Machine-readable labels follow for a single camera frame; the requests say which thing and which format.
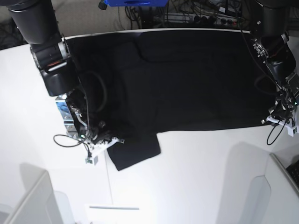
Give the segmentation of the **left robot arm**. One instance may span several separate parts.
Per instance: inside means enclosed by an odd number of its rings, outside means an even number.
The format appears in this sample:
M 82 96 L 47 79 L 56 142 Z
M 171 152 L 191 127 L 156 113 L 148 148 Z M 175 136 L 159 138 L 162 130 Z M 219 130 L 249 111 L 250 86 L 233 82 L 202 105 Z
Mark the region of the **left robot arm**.
M 252 43 L 280 91 L 266 121 L 282 125 L 288 134 L 299 132 L 299 76 L 288 41 L 287 24 L 292 1 L 252 0 L 250 2 Z

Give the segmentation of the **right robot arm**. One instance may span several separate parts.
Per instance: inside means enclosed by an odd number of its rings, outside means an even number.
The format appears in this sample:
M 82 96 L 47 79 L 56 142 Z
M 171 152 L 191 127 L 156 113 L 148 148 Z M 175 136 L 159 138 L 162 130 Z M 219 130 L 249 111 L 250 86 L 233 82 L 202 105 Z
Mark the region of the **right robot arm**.
M 86 163 L 94 164 L 98 155 L 123 139 L 114 137 L 105 122 L 95 116 L 108 102 L 108 89 L 94 71 L 82 71 L 58 28 L 49 0 L 3 0 L 30 52 L 47 92 L 55 98 L 63 118 L 66 137 L 83 145 Z

